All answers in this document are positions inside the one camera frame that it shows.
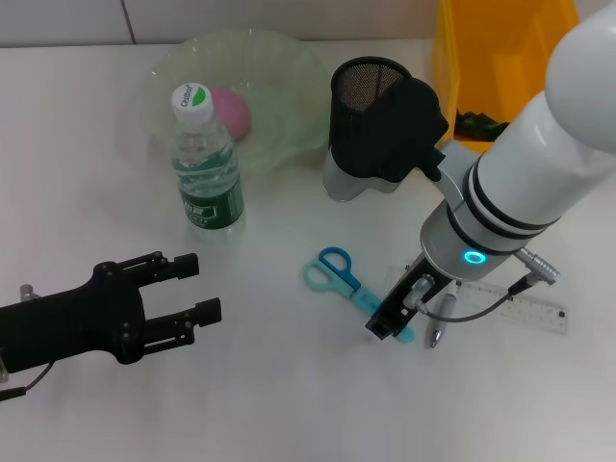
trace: yellow box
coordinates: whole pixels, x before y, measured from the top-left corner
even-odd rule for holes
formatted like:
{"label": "yellow box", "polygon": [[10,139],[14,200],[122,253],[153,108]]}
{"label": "yellow box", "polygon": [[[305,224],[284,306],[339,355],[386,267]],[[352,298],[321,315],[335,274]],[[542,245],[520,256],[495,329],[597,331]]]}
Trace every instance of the yellow box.
{"label": "yellow box", "polygon": [[[513,120],[544,88],[553,49],[578,23],[572,0],[440,0],[432,79],[449,122],[442,141],[454,138],[456,112]],[[492,145],[461,141],[480,153]]]}

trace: cable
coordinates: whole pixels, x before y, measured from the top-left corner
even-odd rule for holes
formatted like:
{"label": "cable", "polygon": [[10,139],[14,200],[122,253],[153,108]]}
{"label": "cable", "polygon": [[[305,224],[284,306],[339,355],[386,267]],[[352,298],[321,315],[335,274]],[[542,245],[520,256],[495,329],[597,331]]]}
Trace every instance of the cable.
{"label": "cable", "polygon": [[532,286],[534,286],[538,282],[540,282],[539,279],[537,279],[533,273],[529,273],[526,276],[520,278],[515,284],[511,285],[511,287],[507,289],[507,293],[503,295],[501,298],[499,298],[497,301],[495,301],[492,305],[490,305],[489,308],[479,313],[475,313],[474,315],[465,316],[464,318],[443,318],[439,315],[435,315],[434,313],[430,313],[429,311],[425,311],[423,313],[433,320],[442,321],[442,322],[460,323],[460,322],[469,322],[469,321],[478,320],[479,318],[483,318],[484,316],[492,313],[494,310],[499,308],[505,301],[512,299],[513,295],[520,294],[523,291],[530,289]]}
{"label": "cable", "polygon": [[38,375],[38,377],[35,378],[30,383],[30,385],[27,385],[25,387],[10,388],[9,390],[0,391],[0,401],[6,401],[7,399],[25,397],[26,393],[32,390],[35,387],[35,385],[37,385],[47,375],[47,373],[51,370],[54,364],[55,364],[55,361],[49,363],[47,367]]}

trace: clear plastic bowl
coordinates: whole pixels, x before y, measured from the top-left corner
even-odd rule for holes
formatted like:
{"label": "clear plastic bowl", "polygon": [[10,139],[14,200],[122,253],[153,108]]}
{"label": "clear plastic bowl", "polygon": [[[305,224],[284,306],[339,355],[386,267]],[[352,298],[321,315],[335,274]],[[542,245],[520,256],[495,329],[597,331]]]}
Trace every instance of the clear plastic bowl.
{"label": "clear plastic bowl", "polygon": [[240,167],[263,172],[326,146],[329,78],[314,51],[293,38],[255,29],[213,32],[178,45],[152,69],[141,90],[141,126],[169,147],[173,90],[187,82],[233,89],[252,117],[238,143]]}

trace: plastic bottle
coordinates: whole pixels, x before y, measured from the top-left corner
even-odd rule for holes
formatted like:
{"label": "plastic bottle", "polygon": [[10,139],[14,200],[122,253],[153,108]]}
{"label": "plastic bottle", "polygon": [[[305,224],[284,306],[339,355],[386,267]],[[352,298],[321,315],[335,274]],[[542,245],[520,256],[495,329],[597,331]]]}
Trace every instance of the plastic bottle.
{"label": "plastic bottle", "polygon": [[214,114],[210,91],[186,84],[173,92],[177,124],[171,156],[188,219],[204,229],[220,229],[244,211],[235,144]]}

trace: pen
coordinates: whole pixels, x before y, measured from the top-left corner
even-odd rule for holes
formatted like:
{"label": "pen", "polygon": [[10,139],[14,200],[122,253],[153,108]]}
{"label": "pen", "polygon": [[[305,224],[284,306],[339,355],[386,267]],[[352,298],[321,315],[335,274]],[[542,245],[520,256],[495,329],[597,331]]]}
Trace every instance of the pen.
{"label": "pen", "polygon": [[[447,287],[447,293],[441,300],[441,304],[439,305],[436,314],[443,317],[449,318],[453,308],[455,307],[455,303],[457,302],[457,293],[459,286],[457,283],[451,283]],[[430,347],[435,348],[438,343],[443,338],[443,333],[445,332],[445,327],[447,326],[446,322],[435,321],[433,323],[434,327],[432,328],[432,338],[430,342]]]}

